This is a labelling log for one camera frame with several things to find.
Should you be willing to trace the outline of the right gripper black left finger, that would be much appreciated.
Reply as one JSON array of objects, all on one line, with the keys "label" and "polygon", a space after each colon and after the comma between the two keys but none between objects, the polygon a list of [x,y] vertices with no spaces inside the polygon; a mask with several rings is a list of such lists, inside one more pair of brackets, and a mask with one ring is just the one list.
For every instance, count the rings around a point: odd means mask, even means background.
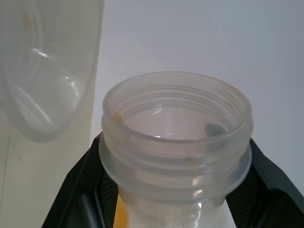
[{"label": "right gripper black left finger", "polygon": [[44,228],[112,228],[118,199],[117,184],[99,156],[103,134],[67,174],[43,223]]}]

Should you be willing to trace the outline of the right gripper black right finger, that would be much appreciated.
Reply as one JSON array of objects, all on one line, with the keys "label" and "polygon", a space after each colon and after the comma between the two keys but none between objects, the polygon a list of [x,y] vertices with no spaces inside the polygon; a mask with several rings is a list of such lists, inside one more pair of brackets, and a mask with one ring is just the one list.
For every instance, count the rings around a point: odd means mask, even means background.
[{"label": "right gripper black right finger", "polygon": [[226,197],[238,228],[302,228],[304,197],[287,175],[251,140],[252,163],[244,181]]}]

